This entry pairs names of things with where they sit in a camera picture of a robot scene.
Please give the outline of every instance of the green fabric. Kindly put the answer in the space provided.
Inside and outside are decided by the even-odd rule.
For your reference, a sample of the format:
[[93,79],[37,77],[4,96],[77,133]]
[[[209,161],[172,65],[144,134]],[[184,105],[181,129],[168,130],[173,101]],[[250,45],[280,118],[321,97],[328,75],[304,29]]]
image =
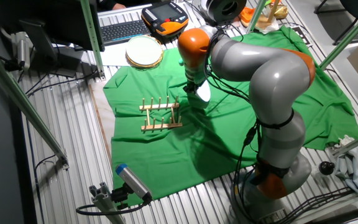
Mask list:
[[[299,50],[310,55],[306,45],[291,29],[244,36],[248,44]],[[196,184],[234,171],[243,140],[255,123],[255,114],[244,100],[211,88],[211,101],[205,110],[189,106],[183,87],[184,68],[179,66],[177,49],[166,50],[161,64],[154,69],[137,70],[122,67],[104,87],[116,115],[115,135],[111,140],[112,167],[126,163],[158,199]],[[249,83],[228,82],[248,92]],[[139,111],[142,99],[146,105],[169,96],[171,103],[179,96],[182,128],[142,132],[146,112]],[[305,147],[323,150],[329,142],[338,142],[345,134],[358,138],[352,105],[341,89],[320,69],[309,90],[301,95],[293,108],[306,124]],[[150,117],[161,123],[171,116],[170,110],[152,110]],[[257,150],[256,139],[252,147]],[[249,147],[243,155],[243,166],[255,162]],[[123,181],[114,172],[114,188]],[[141,203],[130,195],[128,204]]]

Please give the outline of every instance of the wooden peg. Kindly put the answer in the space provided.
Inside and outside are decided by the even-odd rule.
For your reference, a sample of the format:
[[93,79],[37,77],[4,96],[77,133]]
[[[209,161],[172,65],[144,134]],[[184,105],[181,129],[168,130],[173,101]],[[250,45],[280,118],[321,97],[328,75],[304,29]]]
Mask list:
[[147,125],[150,125],[150,114],[149,114],[149,109],[146,110],[147,112]]
[[267,22],[268,22],[268,23],[271,23],[271,22],[272,22],[273,16],[274,16],[274,14],[276,13],[277,6],[278,6],[279,2],[280,2],[280,1],[274,1],[273,7],[271,8],[270,14],[268,15],[268,19],[267,19]]
[[173,113],[173,108],[171,108],[171,113],[172,113],[172,122],[175,124],[175,114]]

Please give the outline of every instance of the plate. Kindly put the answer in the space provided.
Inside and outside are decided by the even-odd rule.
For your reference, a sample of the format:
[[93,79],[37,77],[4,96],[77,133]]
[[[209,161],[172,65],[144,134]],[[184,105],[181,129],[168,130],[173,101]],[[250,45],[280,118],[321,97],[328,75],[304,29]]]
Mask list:
[[128,41],[127,57],[138,65],[153,65],[160,60],[163,50],[152,37],[138,36]]

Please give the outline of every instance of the desk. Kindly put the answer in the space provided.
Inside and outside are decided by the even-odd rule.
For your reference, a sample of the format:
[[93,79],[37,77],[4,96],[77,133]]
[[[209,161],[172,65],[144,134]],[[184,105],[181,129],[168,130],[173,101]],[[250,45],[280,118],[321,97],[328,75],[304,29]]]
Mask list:
[[[295,22],[307,28],[298,14],[295,12],[290,2],[282,0],[283,4],[288,6],[289,15],[281,22]],[[247,7],[256,7],[255,0],[249,0]],[[187,29],[198,27],[204,24],[204,21],[197,17],[187,6],[182,6],[190,17],[190,24]],[[141,7],[125,9],[117,12],[103,12],[99,14],[101,26],[115,24],[118,22],[140,19]],[[241,27],[241,32],[245,34],[246,29]],[[237,35],[229,31],[230,36]],[[318,44],[310,39],[313,46],[310,51],[320,63],[325,58],[324,52],[320,50]],[[177,47],[177,40],[163,43],[164,49]],[[107,51],[114,51],[114,46]],[[84,60],[94,62],[91,52],[85,53]],[[119,69],[117,66],[104,66],[106,79],[109,80]],[[353,97],[349,87],[344,83],[339,75],[329,73],[330,77],[342,88],[344,93],[352,101],[354,112],[358,122],[358,100]],[[27,91],[38,81],[36,75],[31,79],[26,78],[21,87]],[[57,83],[66,80],[63,77],[51,75],[46,78],[45,83]],[[101,83],[98,79],[88,80],[89,84]],[[96,185],[105,181],[112,189],[112,169],[101,127],[98,122],[98,113],[94,107],[91,97],[91,91],[88,84],[84,81],[71,82],[61,86],[54,86],[52,89],[39,91],[30,98],[34,108],[39,112],[44,122],[48,125],[52,134],[57,137],[57,141],[62,145],[68,154],[70,168],[65,171],[54,168],[53,163],[42,164],[37,173],[41,181],[41,202],[44,211],[46,223],[108,223],[105,217],[86,217],[77,215],[75,207],[91,204],[91,195],[88,191],[90,185]],[[35,150],[35,162],[50,156],[51,150],[30,127],[32,132],[31,139],[25,133],[27,148],[30,141]],[[301,152],[310,160],[312,165],[321,161],[328,161],[329,154],[324,151],[315,151],[311,149],[302,149]],[[177,194],[170,195],[160,200],[152,202],[151,206],[145,207],[140,211],[124,215],[127,223],[246,223],[245,221],[236,222],[235,211],[230,204],[230,188],[234,175],[224,175],[220,178],[210,180],[195,187],[183,190]],[[289,212],[299,206],[307,198],[314,195],[328,193],[330,191],[343,187],[344,184],[335,177],[330,177],[329,181],[318,185],[313,178],[309,178],[305,185],[295,193],[282,199],[282,203]],[[34,191],[35,204],[37,208],[37,217],[39,223],[40,210],[37,201],[37,195]],[[322,208],[322,210],[311,211],[303,215],[303,219],[298,223],[305,223],[316,216],[331,212],[334,208],[352,203],[358,198],[349,198],[345,203],[332,203],[332,208]]]

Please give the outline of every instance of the gray robot arm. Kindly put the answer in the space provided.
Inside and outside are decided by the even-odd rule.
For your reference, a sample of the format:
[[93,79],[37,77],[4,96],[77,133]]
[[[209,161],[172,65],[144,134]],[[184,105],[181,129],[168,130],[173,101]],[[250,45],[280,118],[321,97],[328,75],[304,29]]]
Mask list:
[[[197,37],[195,34],[199,30],[191,32],[188,30],[179,37],[178,47],[186,74],[191,70],[197,77],[199,68],[204,65],[193,63],[197,55],[194,52],[203,52],[205,38],[211,34],[204,31],[207,35],[198,34]],[[191,48],[187,39],[191,39]],[[250,82],[250,103],[262,127],[259,164],[282,174],[279,177],[266,174],[257,187],[246,192],[247,200],[278,199],[290,194],[311,172],[310,163],[299,153],[305,141],[305,124],[301,115],[293,111],[292,104],[313,81],[313,60],[303,53],[249,45],[225,35],[209,47],[211,68],[216,76],[228,81]]]

